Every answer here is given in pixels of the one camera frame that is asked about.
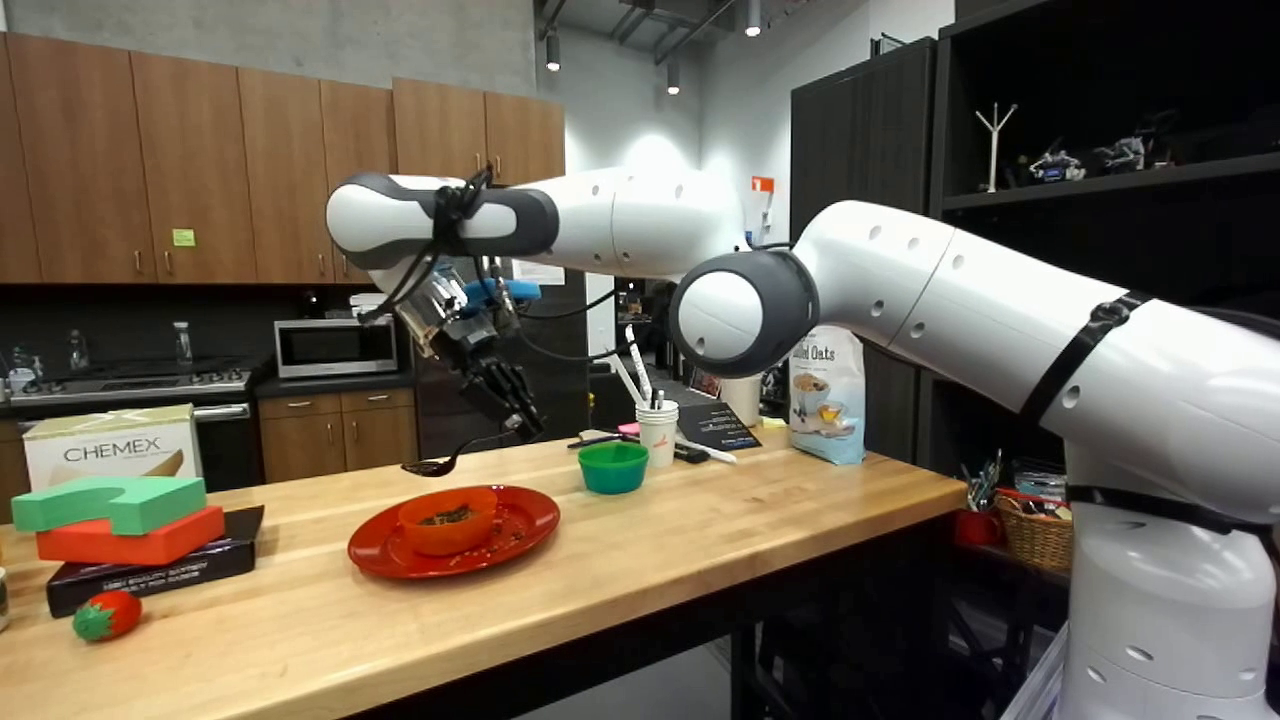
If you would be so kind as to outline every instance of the green bowl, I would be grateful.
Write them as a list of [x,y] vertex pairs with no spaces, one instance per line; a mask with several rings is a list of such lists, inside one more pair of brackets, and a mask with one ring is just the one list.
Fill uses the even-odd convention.
[[644,482],[649,451],[632,442],[605,442],[577,452],[586,489],[602,495],[631,492]]

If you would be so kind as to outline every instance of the microwave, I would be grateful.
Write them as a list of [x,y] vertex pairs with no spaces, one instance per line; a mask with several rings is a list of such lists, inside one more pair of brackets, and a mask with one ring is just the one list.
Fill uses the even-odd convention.
[[276,320],[275,363],[282,378],[394,372],[396,322],[390,315],[369,324],[356,318]]

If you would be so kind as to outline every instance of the butcher block countertop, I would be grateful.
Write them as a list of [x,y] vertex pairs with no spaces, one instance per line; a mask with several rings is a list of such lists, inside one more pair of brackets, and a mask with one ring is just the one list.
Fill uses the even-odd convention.
[[[142,624],[88,646],[54,620],[55,564],[0,527],[10,620],[0,632],[0,715],[329,719],[553,647],[945,514],[964,484],[869,455],[836,466],[764,447],[649,470],[630,495],[582,487],[567,441],[466,455],[443,479],[379,468],[210,496],[266,505],[257,569],[143,598]],[[362,575],[347,539],[392,503],[445,487],[539,489],[562,520],[544,547],[436,580]]]

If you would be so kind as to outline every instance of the red plate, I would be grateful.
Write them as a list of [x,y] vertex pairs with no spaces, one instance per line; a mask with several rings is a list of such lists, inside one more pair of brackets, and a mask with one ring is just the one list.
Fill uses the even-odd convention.
[[413,552],[399,530],[398,512],[404,505],[401,502],[365,520],[351,536],[347,556],[361,570],[384,578],[443,578],[520,557],[547,539],[559,524],[559,506],[545,495],[529,488],[490,487],[498,495],[494,525],[500,532],[477,548],[449,557]]

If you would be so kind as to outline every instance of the oven handle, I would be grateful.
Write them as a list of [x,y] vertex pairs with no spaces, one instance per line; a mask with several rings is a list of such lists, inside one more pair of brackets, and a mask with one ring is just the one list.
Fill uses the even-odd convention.
[[197,423],[225,423],[228,420],[247,420],[253,416],[253,410],[247,402],[236,405],[211,405],[209,407],[196,407],[192,416]]

